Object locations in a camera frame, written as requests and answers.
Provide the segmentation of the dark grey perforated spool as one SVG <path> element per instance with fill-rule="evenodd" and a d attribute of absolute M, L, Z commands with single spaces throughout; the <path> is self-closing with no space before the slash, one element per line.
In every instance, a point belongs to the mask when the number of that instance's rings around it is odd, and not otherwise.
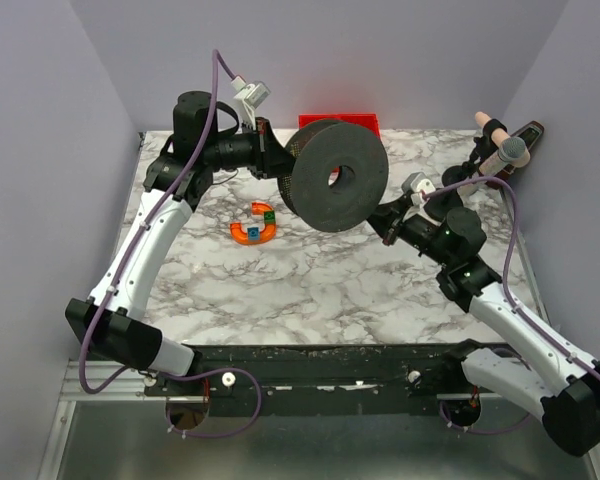
<path fill-rule="evenodd" d="M 277 179 L 289 210 L 311 228 L 342 232 L 379 205 L 389 176 L 380 138 L 349 122 L 321 119 L 296 131 L 285 146 L 294 164 Z"/>

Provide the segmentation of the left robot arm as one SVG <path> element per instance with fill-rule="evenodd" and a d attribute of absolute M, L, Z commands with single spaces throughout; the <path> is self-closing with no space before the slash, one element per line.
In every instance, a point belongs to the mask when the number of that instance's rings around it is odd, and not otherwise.
<path fill-rule="evenodd" d="M 232 104 L 203 91 L 181 94 L 173 133 L 150 165 L 132 226 L 103 278 L 85 299 L 71 300 L 66 319 L 83 353 L 141 371 L 184 376 L 194 351 L 143 320 L 151 289 L 180 230 L 220 171 L 247 169 L 277 181 L 286 204 L 308 226 L 341 232 L 364 222 L 388 182 L 388 156 L 369 129 L 322 119 L 281 144 L 256 115 L 265 89 L 239 89 Z"/>

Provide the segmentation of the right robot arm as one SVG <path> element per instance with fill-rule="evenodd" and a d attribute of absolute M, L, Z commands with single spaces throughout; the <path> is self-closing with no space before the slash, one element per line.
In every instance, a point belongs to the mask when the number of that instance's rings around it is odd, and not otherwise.
<path fill-rule="evenodd" d="M 484 387 L 538 419 L 564 452 L 580 457 L 600 444 L 600 361 L 566 340 L 523 305 L 503 275 L 479 255 L 486 241 L 481 220 L 466 207 L 436 225 L 409 215 L 404 195 L 380 205 L 368 222 L 385 245 L 402 240 L 441 265 L 444 296 L 486 324 L 518 354 L 501 358 L 472 343 L 459 357 L 467 382 Z"/>

